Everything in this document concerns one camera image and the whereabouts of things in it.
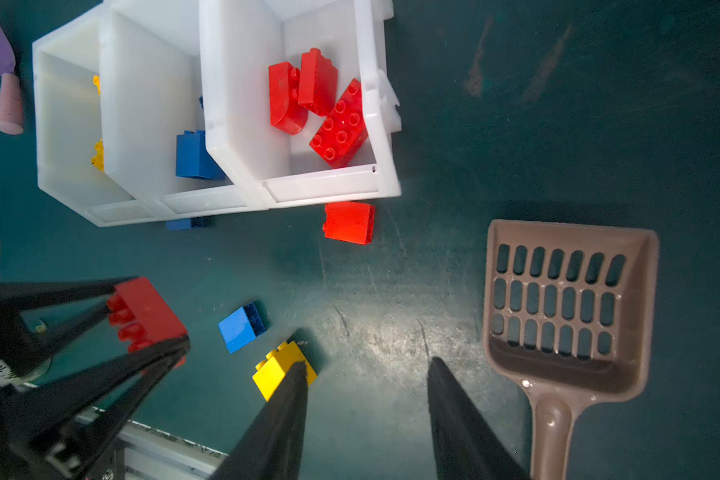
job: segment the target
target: white object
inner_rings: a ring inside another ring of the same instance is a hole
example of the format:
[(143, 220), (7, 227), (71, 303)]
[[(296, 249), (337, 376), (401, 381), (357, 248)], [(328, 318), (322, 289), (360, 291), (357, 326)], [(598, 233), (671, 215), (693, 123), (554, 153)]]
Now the white object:
[(176, 136), (204, 129), (197, 0), (108, 0), (104, 7), (104, 172), (161, 220), (254, 210), (228, 179), (176, 176)]
[[(391, 16), (392, 0), (200, 0), (206, 148), (259, 207), (400, 195), (399, 102), (384, 53)], [(269, 124), (269, 65), (299, 66), (313, 47), (338, 69), (337, 97), (362, 83), (368, 141), (346, 168), (332, 170), (308, 145), (324, 118), (310, 114), (295, 136)]]
[(102, 139), (93, 78), (99, 73), (103, 10), (96, 6), (32, 44), (38, 186), (98, 226), (155, 221), (140, 201), (90, 163)]

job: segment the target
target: toy building block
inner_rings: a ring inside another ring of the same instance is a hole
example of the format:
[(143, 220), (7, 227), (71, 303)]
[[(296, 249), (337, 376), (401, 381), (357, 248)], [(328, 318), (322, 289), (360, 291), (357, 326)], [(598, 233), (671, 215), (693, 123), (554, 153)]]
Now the toy building block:
[(223, 170), (208, 155), (206, 132), (185, 130), (176, 136), (176, 176), (200, 180), (224, 180)]
[(256, 305), (249, 303), (219, 322), (219, 330), (226, 343), (226, 349), (234, 353), (266, 332), (266, 327), (259, 316), (259, 311), (256, 310)]
[(178, 220), (168, 220), (166, 222), (168, 231), (189, 230), (190, 228), (203, 228), (204, 226), (206, 226), (206, 218), (204, 216), (179, 218)]
[(309, 115), (298, 104), (299, 75), (288, 62), (269, 65), (269, 123), (289, 135), (300, 132)]
[(90, 159), (90, 163), (101, 171), (104, 171), (104, 139), (96, 142), (94, 145), (96, 149), (96, 155)]
[(309, 146), (331, 168), (343, 168), (349, 164), (366, 138), (368, 131), (362, 118), (360, 82), (353, 78), (328, 118), (312, 137)]
[(112, 310), (110, 325), (120, 328), (117, 337), (130, 342), (128, 353), (186, 335), (181, 320), (143, 276), (115, 285), (115, 293), (106, 304)]
[(311, 385), (317, 378), (317, 373), (309, 365), (309, 361), (304, 357), (296, 342), (281, 343), (277, 350), (267, 353), (266, 360), (256, 366), (257, 371), (253, 375), (253, 381), (259, 387), (265, 400), (269, 401), (282, 379), (286, 377), (288, 369), (296, 362), (307, 364), (307, 385)]
[(302, 53), (302, 79), (298, 83), (298, 104), (325, 117), (336, 102), (338, 70), (316, 48)]
[(359, 202), (337, 202), (326, 205), (326, 222), (322, 231), (326, 238), (351, 244), (367, 245), (373, 240), (376, 207)]

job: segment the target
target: purple spatula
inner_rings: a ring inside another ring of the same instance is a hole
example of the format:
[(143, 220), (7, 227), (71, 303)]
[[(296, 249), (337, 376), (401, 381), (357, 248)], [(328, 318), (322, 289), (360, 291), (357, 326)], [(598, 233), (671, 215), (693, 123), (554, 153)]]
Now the purple spatula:
[(24, 131), (21, 90), (15, 69), (14, 51), (0, 27), (0, 131), (9, 135), (19, 135)]

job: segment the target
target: brown stain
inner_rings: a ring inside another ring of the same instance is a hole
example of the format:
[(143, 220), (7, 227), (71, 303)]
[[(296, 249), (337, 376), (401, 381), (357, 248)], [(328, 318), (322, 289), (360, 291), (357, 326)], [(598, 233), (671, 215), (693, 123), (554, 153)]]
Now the brown stain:
[(469, 69), (469, 75), (464, 80), (464, 90), (472, 97), (480, 98), (483, 96), (483, 71), (480, 66), (480, 60), (483, 58), (485, 52), (485, 39), (490, 32), (490, 28), (494, 26), (494, 17), (489, 15), (485, 19), (485, 26), (483, 26), (483, 33), (480, 34), (480, 40), (478, 40), (478, 50), (474, 53), (472, 58), (472, 68)]
[(544, 60), (539, 63), (539, 67), (536, 70), (536, 75), (534, 76), (533, 80), (530, 81), (530, 85), (528, 85), (528, 88), (525, 89), (522, 96), (520, 97), (521, 104), (526, 104), (531, 101), (537, 101), (539, 98), (541, 98), (541, 94), (547, 87), (547, 80), (549, 80), (550, 75), (552, 75), (552, 72), (554, 72), (557, 64), (563, 57), (563, 52), (565, 51), (565, 44), (566, 42), (568, 42), (568, 38), (570, 38), (573, 32), (574, 28), (570, 24), (568, 24), (565, 32), (560, 36), (560, 38), (557, 39), (557, 42), (555, 43), (552, 50), (550, 50), (549, 53), (547, 53), (547, 55), (544, 57)]

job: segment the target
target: scoop handle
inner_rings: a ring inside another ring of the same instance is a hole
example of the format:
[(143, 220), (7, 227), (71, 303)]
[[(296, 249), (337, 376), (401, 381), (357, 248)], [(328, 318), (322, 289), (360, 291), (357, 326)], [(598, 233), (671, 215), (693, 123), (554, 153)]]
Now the scoop handle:
[(12, 73), (3, 73), (0, 80), (0, 131), (9, 135), (24, 131), (19, 77)]
[(555, 396), (541, 396), (531, 402), (534, 441), (530, 453), (530, 477), (533, 480), (565, 480), (576, 415), (566, 402)]

